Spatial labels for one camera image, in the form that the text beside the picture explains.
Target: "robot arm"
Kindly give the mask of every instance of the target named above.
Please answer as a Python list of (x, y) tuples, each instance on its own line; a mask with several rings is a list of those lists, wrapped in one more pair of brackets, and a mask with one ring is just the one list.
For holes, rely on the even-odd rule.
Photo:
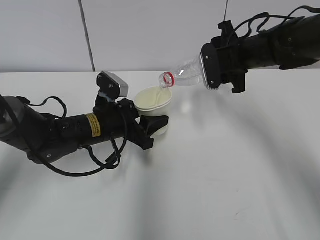
[[(97, 77), (97, 85), (100, 90), (93, 112), (70, 117), (66, 117), (67, 107), (57, 97), (49, 98), (62, 104), (62, 117), (33, 110), (29, 106), (34, 105), (24, 97), (0, 95), (0, 141), (26, 152), (36, 164), (44, 164), (56, 173), (70, 177), (84, 177), (116, 168), (127, 141), (143, 150), (152, 148), (154, 139), (151, 135), (166, 126), (169, 118), (141, 116), (138, 124), (136, 119), (140, 116), (134, 103), (125, 98), (129, 86), (122, 79), (103, 71)], [(125, 99), (116, 102), (119, 97)], [(122, 137), (123, 144), (118, 149), (115, 139)], [(91, 146), (105, 141), (111, 141), (114, 153), (105, 162), (100, 162)], [(51, 165), (77, 149), (87, 149), (99, 168), (91, 172), (70, 173)]]
[[(298, 9), (318, 14), (311, 17), (291, 15)], [(233, 28), (231, 21), (218, 25), (221, 36), (205, 44), (201, 50), (204, 83), (208, 89), (217, 89), (221, 84), (233, 84), (234, 94), (246, 90), (246, 73), (250, 69), (279, 66), (281, 70), (295, 69), (312, 65), (320, 60), (320, 8), (302, 6), (289, 16), (259, 14), (238, 27)], [(270, 30), (261, 27), (270, 18), (284, 21)], [(258, 34), (251, 36), (251, 23), (256, 19), (266, 19), (257, 29)], [(236, 31), (248, 23), (248, 33), (238, 37)]]

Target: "black cable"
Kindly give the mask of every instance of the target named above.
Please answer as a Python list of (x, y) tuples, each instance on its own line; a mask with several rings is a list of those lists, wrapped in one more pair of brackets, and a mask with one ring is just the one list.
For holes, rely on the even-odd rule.
[(67, 171), (62, 171), (58, 168), (56, 168), (55, 166), (51, 165), (49, 162), (47, 162), (33, 147), (33, 145), (30, 143), (29, 139), (25, 136), (25, 133), (23, 131), (23, 129), (20, 126), (20, 123), (14, 113), (14, 111), (12, 110), (12, 108), (10, 107), (10, 105), (7, 103), (7, 101), (5, 100), (5, 98), (0, 94), (0, 106), (2, 106), (7, 113), (9, 114), (12, 122), (14, 123), (18, 133), (20, 134), (20, 136), (23, 138), (23, 140), (25, 141), (25, 144), (28, 146), (28, 148), (30, 149), (30, 151), (32, 152), (33, 155), (35, 155), (40, 162), (45, 165), (48, 169), (54, 171), (57, 174), (63, 175), (63, 176), (67, 176), (67, 177), (86, 177), (86, 176), (90, 176), (90, 175), (94, 175), (97, 174), (99, 172), (101, 172), (102, 170), (104, 170), (104, 168), (100, 167), (96, 170), (93, 171), (88, 171), (88, 172), (80, 172), (80, 173), (72, 173), (72, 172), (67, 172)]
[(31, 104), (30, 100), (28, 100), (27, 98), (25, 98), (23, 96), (17, 96), (16, 98), (19, 99), (24, 104), (30, 106), (30, 107), (41, 107), (41, 106), (45, 105), (48, 102), (49, 99), (54, 99), (54, 100), (58, 101), (61, 104), (61, 106), (63, 107), (63, 115), (62, 115), (62, 117), (59, 117), (59, 116), (55, 116), (55, 117), (57, 117), (58, 119), (64, 119), (67, 116), (67, 113), (68, 113), (67, 105), (57, 96), (47, 97), (40, 104)]
[[(266, 19), (260, 24), (260, 25), (264, 25), (268, 22), (268, 20), (270, 19), (270, 14), (268, 12), (263, 12), (263, 13), (260, 13), (258, 15), (255, 15), (253, 18), (255, 17), (258, 17), (258, 16), (261, 16), (261, 17), (266, 17)], [(251, 20), (248, 22), (248, 32), (246, 33), (246, 35), (242, 36), (241, 39), (246, 39), (248, 37), (250, 37), (251, 33), (252, 33), (252, 28), (251, 28), (251, 25), (252, 23), (255, 21), (255, 19)]]
[(236, 33), (236, 31), (241, 28), (243, 25), (245, 25), (246, 23), (250, 23), (250, 22), (253, 22), (254, 20), (257, 20), (257, 19), (266, 19), (266, 18), (273, 18), (273, 19), (294, 19), (294, 17), (288, 17), (288, 16), (281, 16), (281, 15), (256, 15), (242, 23), (240, 23), (234, 30), (233, 32), (230, 34), (229, 38), (228, 38), (228, 41), (226, 43), (226, 46), (229, 46), (229, 43), (230, 43), (230, 40), (231, 40), (231, 37)]
[(279, 27), (281, 27), (283, 24), (285, 24), (285, 22), (298, 10), (300, 9), (304, 9), (309, 11), (312, 14), (320, 14), (320, 8), (315, 8), (315, 7), (311, 7), (311, 6), (300, 6), (298, 8), (296, 8), (295, 10), (293, 10), (288, 16), (287, 19), (283, 20), (283, 22), (280, 24)]
[[(105, 160), (106, 163), (102, 163), (99, 159), (97, 159), (97, 157), (95, 156), (94, 151), (93, 151), (93, 149), (92, 149), (92, 147), (90, 145), (82, 146), (84, 149), (86, 149), (89, 152), (89, 155), (90, 155), (91, 159), (99, 167), (104, 168), (104, 169), (115, 169), (115, 168), (117, 168), (119, 166), (120, 161), (121, 161), (121, 155), (120, 154), (125, 149), (125, 146), (126, 146), (127, 141), (128, 141), (128, 123), (127, 123), (126, 117), (125, 117), (124, 113), (121, 111), (121, 109), (118, 106), (117, 106), (117, 110), (119, 111), (119, 113), (120, 113), (120, 115), (121, 115), (121, 117), (123, 119), (123, 122), (124, 122), (124, 137), (123, 137), (123, 142), (122, 142), (122, 145), (121, 145), (120, 149), (118, 150), (116, 141), (113, 138), (112, 134), (110, 134), (110, 140), (111, 140), (111, 143), (112, 143), (112, 146), (113, 146), (113, 149), (114, 149), (114, 153)], [(112, 159), (114, 157), (117, 157), (117, 164), (115, 164), (115, 165), (114, 165), (114, 162), (110, 163), (108, 161), (109, 159)]]

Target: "screw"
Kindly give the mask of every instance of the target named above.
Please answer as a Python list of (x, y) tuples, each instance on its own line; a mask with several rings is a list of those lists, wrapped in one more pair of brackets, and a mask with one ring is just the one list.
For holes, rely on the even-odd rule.
[(64, 122), (64, 123), (62, 124), (62, 128), (63, 128), (63, 129), (69, 128), (69, 123)]

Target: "white wall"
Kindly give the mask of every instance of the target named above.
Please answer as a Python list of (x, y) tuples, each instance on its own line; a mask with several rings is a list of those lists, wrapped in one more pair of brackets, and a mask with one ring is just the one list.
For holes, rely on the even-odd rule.
[(0, 72), (92, 71), (78, 1), (2, 0)]
[(82, 0), (97, 70), (167, 70), (220, 34), (226, 0)]
[[(162, 71), (221, 34), (217, 25), (227, 0), (82, 2), (97, 71)], [(265, 11), (287, 15), (301, 5), (320, 7), (319, 0), (229, 0), (226, 19), (237, 25)], [(77, 0), (3, 0), (0, 21), (0, 72), (92, 71)], [(277, 23), (272, 19), (266, 27)]]

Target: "cup rim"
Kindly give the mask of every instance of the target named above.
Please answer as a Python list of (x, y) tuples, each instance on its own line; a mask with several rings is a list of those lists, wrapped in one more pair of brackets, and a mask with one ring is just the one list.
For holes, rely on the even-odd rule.
[(154, 110), (163, 108), (163, 107), (167, 106), (167, 105), (171, 102), (171, 100), (172, 100), (172, 91), (171, 91), (170, 88), (168, 88), (168, 90), (169, 90), (169, 92), (170, 92), (170, 98), (169, 98), (167, 101), (165, 101), (164, 103), (159, 104), (159, 105), (156, 105), (156, 106), (154, 106), (154, 107), (146, 107), (146, 108), (138, 107), (138, 106), (136, 105), (136, 98), (137, 98), (137, 96), (138, 96), (140, 93), (142, 93), (143, 91), (147, 91), (147, 90), (149, 90), (149, 89), (154, 89), (154, 88), (161, 88), (161, 87), (160, 87), (160, 86), (152, 86), (152, 87), (145, 88), (145, 89), (141, 90), (141, 91), (134, 97), (133, 104), (134, 104), (134, 106), (135, 106), (136, 109), (138, 109), (138, 110), (140, 110), (140, 111), (142, 111), (142, 112), (151, 112), (151, 111), (154, 111)]

